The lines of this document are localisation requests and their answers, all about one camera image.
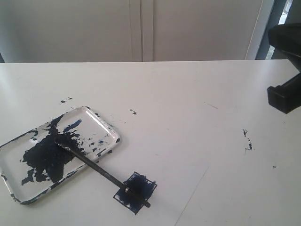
black metal rod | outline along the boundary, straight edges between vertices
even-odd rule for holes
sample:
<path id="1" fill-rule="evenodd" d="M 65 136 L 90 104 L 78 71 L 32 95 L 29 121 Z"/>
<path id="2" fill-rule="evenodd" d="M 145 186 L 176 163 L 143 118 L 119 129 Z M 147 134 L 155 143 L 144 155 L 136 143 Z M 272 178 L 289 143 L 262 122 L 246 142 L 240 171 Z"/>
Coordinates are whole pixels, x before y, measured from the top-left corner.
<path id="1" fill-rule="evenodd" d="M 65 147 L 63 144 L 56 142 L 55 143 L 60 146 L 62 149 L 72 153 L 75 157 L 77 157 L 78 159 L 80 159 L 81 161 L 83 161 L 85 164 L 87 164 L 89 167 L 91 167 L 92 169 L 94 169 L 95 171 L 97 171 L 98 173 L 100 173 L 101 175 L 103 175 L 105 178 L 107 178 L 109 181 L 111 181 L 113 184 L 115 184 L 116 186 L 118 186 L 119 188 L 125 190 L 125 192 L 129 195 L 131 195 L 132 197 L 134 197 L 135 199 L 139 200 L 144 206 L 146 207 L 150 207 L 151 204 L 146 201 L 144 198 L 142 198 L 141 196 L 137 195 L 134 191 L 132 191 L 129 187 L 125 186 L 123 183 L 121 183 L 119 180 L 117 180 L 115 177 L 113 177 L 110 173 L 108 173 L 107 171 L 105 171 L 103 168 L 101 168 L 100 166 L 98 166 L 96 163 L 94 163 L 93 161 L 89 160 L 87 157 L 85 157 L 84 155 L 75 152 L 74 150 L 72 150 L 69 147 Z"/>

table surface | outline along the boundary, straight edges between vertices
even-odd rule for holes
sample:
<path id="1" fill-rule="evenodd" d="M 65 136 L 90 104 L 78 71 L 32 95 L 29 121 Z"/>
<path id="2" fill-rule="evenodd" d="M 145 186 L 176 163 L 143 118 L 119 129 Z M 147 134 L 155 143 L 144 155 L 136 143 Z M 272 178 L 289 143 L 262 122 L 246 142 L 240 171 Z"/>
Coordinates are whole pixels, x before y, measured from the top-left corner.
<path id="1" fill-rule="evenodd" d="M 128 138 L 116 150 L 136 147 L 142 141 L 135 134 L 142 138 L 157 128 L 144 142 L 172 137 L 172 145 L 156 145 L 183 156 L 197 150 L 207 160 L 177 226 L 300 225 L 301 109 L 281 113 L 268 105 L 266 91 L 296 74 L 286 60 L 0 64 L 0 143 L 71 107 L 92 106 Z M 62 104 L 67 97 L 73 100 Z M 85 170 L 26 209 L 0 182 L 0 225 L 53 225 L 58 218 L 84 224 L 91 213 L 72 205 L 58 213 L 45 203 L 62 208 L 60 199 L 75 192 L 72 184 L 91 173 Z"/>

rectangular glass plate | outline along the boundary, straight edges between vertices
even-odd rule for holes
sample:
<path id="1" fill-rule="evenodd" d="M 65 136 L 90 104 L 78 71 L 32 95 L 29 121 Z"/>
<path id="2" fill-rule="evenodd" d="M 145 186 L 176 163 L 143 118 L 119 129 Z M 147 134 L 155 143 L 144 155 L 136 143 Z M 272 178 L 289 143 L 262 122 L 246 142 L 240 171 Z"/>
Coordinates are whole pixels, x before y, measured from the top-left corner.
<path id="1" fill-rule="evenodd" d="M 97 113 L 79 107 L 0 146 L 0 173 L 16 202 L 36 201 L 85 166 L 57 147 L 55 138 L 71 142 L 92 161 L 120 141 Z"/>

white cabinet door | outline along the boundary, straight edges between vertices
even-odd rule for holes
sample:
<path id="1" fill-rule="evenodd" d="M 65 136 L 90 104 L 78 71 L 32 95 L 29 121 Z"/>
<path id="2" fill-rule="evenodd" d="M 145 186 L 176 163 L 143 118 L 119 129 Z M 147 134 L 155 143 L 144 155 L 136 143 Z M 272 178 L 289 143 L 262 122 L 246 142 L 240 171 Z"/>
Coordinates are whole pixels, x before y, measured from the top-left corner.
<path id="1" fill-rule="evenodd" d="M 140 0 L 0 0 L 6 62 L 141 61 Z"/>
<path id="2" fill-rule="evenodd" d="M 154 0 L 153 60 L 245 59 L 261 4 L 262 0 Z"/>

small paint square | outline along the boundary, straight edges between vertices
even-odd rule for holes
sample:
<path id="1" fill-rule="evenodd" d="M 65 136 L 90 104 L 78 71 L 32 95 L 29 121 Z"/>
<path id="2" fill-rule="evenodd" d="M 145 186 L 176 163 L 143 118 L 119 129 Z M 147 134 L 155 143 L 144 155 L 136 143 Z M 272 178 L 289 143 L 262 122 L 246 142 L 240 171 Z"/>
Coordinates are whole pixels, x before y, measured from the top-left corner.
<path id="1" fill-rule="evenodd" d="M 132 176 L 123 183 L 145 200 L 148 200 L 151 197 L 153 191 L 157 187 L 155 181 L 152 182 L 148 180 L 146 176 L 140 175 L 137 172 L 134 172 Z M 121 205 L 131 210 L 135 215 L 143 207 L 143 204 L 127 194 L 123 189 L 119 189 L 117 191 L 117 193 L 114 195 L 114 199 L 120 202 Z"/>

